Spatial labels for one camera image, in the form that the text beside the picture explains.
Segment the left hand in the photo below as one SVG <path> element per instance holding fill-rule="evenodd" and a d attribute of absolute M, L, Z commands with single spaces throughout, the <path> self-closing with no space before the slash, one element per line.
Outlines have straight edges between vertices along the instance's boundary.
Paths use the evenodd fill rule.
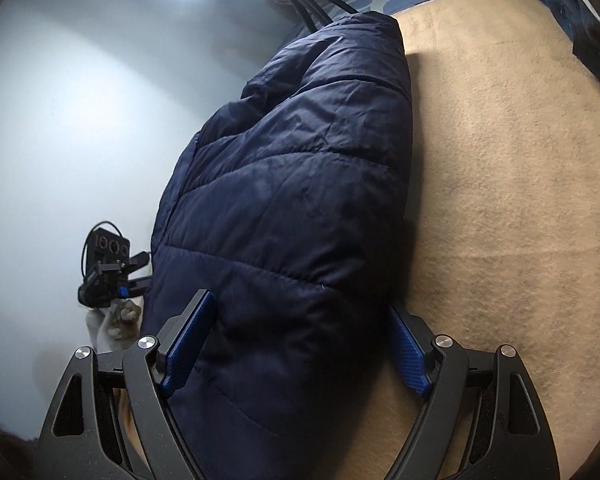
<path fill-rule="evenodd" d="M 102 309 L 86 312 L 85 323 L 91 346 L 97 353 L 129 349 L 140 336 L 143 309 L 131 299 L 115 299 Z"/>

